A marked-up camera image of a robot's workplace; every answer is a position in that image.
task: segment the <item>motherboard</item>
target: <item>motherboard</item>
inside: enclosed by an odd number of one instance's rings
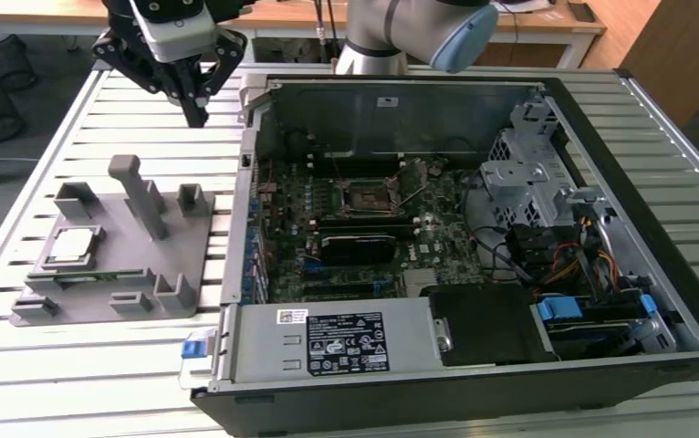
[[[488,278],[462,214],[471,168],[426,155],[263,162],[268,302],[418,297]]]

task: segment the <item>wooden desk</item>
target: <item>wooden desk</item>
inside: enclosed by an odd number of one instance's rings
[[[347,0],[334,3],[336,27],[343,36]],[[600,23],[576,21],[566,0],[558,0],[558,5],[546,11],[519,14],[516,21],[518,26],[511,16],[502,16],[492,42],[506,45],[516,42],[520,50],[515,49],[515,53],[520,59],[527,45],[566,46],[558,61],[562,68],[580,65],[595,36],[606,29]],[[104,27],[105,9],[100,0],[0,0],[0,32],[97,35]],[[253,12],[235,20],[231,27],[244,31],[249,37],[312,37],[315,6],[311,0],[260,0]]]

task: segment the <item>wire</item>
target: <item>wire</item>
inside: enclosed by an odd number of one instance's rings
[[[491,267],[486,268],[486,269],[490,269],[491,271],[514,271],[514,269],[511,269],[510,267],[498,267],[496,254],[498,254],[498,248],[500,248],[502,246],[507,246],[507,242],[502,242],[500,244],[494,246],[494,259],[492,259],[492,262],[491,262]]]
[[[314,0],[316,12],[316,37],[320,40],[320,60],[328,62],[328,51],[326,50],[326,23],[323,21],[323,0]]]
[[[330,148],[330,159],[334,162],[334,171],[336,171],[336,178],[339,178],[339,183],[343,182],[342,174],[339,173],[339,163],[336,162],[336,154],[334,153],[334,150]]]
[[[336,36],[336,20],[334,19],[334,0],[328,0],[330,28],[334,33],[334,56],[339,56],[339,37]]]
[[[418,194],[420,194],[420,192],[422,192],[424,189],[427,189],[427,184],[426,184],[423,187],[420,187],[420,188],[416,190],[416,192],[412,193],[412,194],[407,197],[407,199],[404,199],[404,200],[403,200],[403,201],[396,205],[396,208],[400,208],[400,206],[404,205],[404,204],[406,204],[406,203],[407,203],[407,202],[408,202],[408,201],[410,201],[410,200],[411,200],[411,199],[412,199]]]
[[[614,288],[618,288],[618,279],[620,277],[620,270],[618,269],[618,262],[615,261],[615,258],[607,254],[604,251],[598,251],[598,256],[607,261],[608,264],[608,274],[611,277],[611,283]]]
[[[511,14],[511,21],[515,24],[515,42],[511,45],[510,61],[507,61],[507,67],[511,67],[511,61],[515,58],[515,48],[518,47],[518,42],[520,41],[520,29],[518,27],[518,15],[514,12],[511,12],[511,9],[502,2],[498,2],[498,4],[502,5],[504,9],[507,9],[507,12]]]
[[[571,242],[570,244],[563,244],[558,246],[558,248],[555,249],[555,253],[552,254],[552,270],[555,270],[555,268],[558,267],[558,256],[560,255],[560,252],[564,249],[571,248],[574,246],[580,246],[580,244]]]
[[[471,230],[471,232],[476,233],[478,231],[482,231],[482,230],[494,230],[500,235],[506,234],[507,231],[510,231],[503,226],[483,225],[483,226],[478,226],[474,230]],[[507,242],[502,242],[496,246],[506,245],[506,244],[507,244]]]
[[[538,283],[534,277],[531,277],[528,273],[524,272],[524,269],[515,262],[512,262],[511,259],[506,255],[500,254],[486,242],[483,242],[476,236],[474,236],[471,240],[476,243],[476,245],[479,245],[484,249],[484,251],[487,251],[494,256],[496,256],[496,258],[507,264],[507,266],[511,268],[515,274],[518,274],[518,276],[523,279],[526,283],[531,283],[531,284]]]
[[[0,158],[0,162],[37,162],[37,158]]]

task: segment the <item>blue latch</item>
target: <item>blue latch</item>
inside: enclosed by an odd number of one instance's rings
[[[642,301],[642,306],[644,306],[644,310],[647,310],[648,315],[652,315],[655,312],[658,312],[658,305],[655,304],[655,300],[650,294],[643,294],[642,297],[639,297],[639,300]]]
[[[249,200],[249,215],[257,214],[260,208],[260,204],[257,202],[257,199]]]
[[[181,342],[181,359],[197,359],[205,356],[205,340],[185,340]]]
[[[253,286],[253,282],[252,282],[252,278],[249,278],[248,276],[245,276],[244,278],[241,278],[241,290],[244,292],[248,292],[252,290],[252,286]]]
[[[574,297],[547,297],[536,304],[543,321],[582,318],[580,305]]]

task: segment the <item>floor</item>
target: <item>floor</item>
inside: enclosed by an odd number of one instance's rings
[[[92,38],[80,38],[79,50],[68,52],[57,36],[24,36],[28,57],[40,77],[37,84],[12,99],[28,123],[27,132],[0,144],[0,158],[39,158],[91,71]],[[684,130],[699,148],[699,114]],[[27,181],[32,162],[0,162],[0,224]]]
[[[81,84],[91,72],[92,38],[79,40],[79,50],[67,51],[57,36],[23,36],[37,83],[11,93],[27,130],[0,143],[0,158],[39,158],[57,130]],[[0,162],[0,224],[35,167],[33,162]]]

